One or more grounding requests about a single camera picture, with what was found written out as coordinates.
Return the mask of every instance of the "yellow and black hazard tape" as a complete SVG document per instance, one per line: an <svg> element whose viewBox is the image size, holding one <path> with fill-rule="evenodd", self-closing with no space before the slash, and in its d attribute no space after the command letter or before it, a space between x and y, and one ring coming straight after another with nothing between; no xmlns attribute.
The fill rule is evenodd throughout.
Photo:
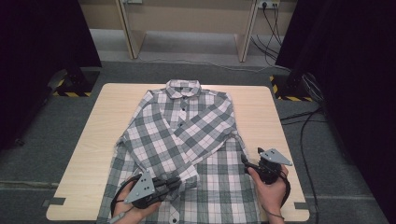
<svg viewBox="0 0 396 224"><path fill-rule="evenodd" d="M59 91L59 89L64 84L64 79L62 79L58 86L57 90L52 94L53 96L67 96L67 97L89 97L91 95L90 92L82 92L82 91Z"/></svg>
<svg viewBox="0 0 396 224"><path fill-rule="evenodd" d="M282 96L279 94L278 87L276 85L275 79L273 76L270 76L271 85L273 87L275 98L278 100L288 100L288 101L308 101L312 102L311 97L297 97L297 96Z"/></svg>

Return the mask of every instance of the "shirt collar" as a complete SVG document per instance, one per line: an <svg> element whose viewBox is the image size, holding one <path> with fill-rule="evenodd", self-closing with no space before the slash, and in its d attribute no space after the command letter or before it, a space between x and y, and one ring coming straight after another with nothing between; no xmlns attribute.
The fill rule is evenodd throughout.
<svg viewBox="0 0 396 224"><path fill-rule="evenodd" d="M166 83L166 93L171 99L198 96L201 93L201 84L198 80L172 79Z"/></svg>

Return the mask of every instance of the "wooden table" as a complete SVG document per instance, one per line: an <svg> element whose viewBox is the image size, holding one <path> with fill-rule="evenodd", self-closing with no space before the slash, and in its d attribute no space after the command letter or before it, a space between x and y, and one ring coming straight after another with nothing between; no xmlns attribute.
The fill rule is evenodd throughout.
<svg viewBox="0 0 396 224"><path fill-rule="evenodd" d="M64 204L49 206L49 220L96 220L115 143L146 91L164 87L164 84L106 84L102 88L54 195L65 198ZM276 148L292 161L268 88L220 85L202 85L202 88L231 94L237 128L252 162L259 159L257 147ZM288 169L291 193L282 207L282 215L287 221L306 221L308 210L295 208L295 204L305 203L300 181L294 166Z"/></svg>

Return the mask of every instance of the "gray carpet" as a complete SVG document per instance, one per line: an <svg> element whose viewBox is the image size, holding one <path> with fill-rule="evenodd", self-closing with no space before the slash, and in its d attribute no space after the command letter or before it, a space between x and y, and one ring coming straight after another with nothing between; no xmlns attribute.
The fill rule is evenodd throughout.
<svg viewBox="0 0 396 224"><path fill-rule="evenodd" d="M42 203L53 196L56 187L43 185L55 183L56 186L60 182L104 84L165 83L172 78L181 78L198 79L202 84L271 87L269 76L272 74L287 72L269 68L252 73L184 63L103 62L91 97L50 97L26 131L23 137L25 145L0 152L0 223L52 223L46 219L47 208ZM308 102L275 102L281 118L318 107L316 103ZM305 119L285 120L283 130L304 196L312 210L307 223L315 223L314 194L300 149L303 123L287 124ZM340 153L329 124L322 122L326 118L316 114L311 119L314 121L308 122L304 128L303 146L318 197L319 223L387 223L359 170L346 162ZM17 186L11 186L9 181L17 181Z"/></svg>

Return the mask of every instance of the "plaid shirt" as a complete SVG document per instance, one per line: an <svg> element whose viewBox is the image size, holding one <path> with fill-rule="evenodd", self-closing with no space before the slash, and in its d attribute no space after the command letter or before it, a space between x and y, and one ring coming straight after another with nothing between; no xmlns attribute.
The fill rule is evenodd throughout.
<svg viewBox="0 0 396 224"><path fill-rule="evenodd" d="M230 95L202 90L196 80L170 80L165 89L146 93L117 142L97 222L108 221L120 183L140 168L182 180L147 223L258 223L242 153Z"/></svg>

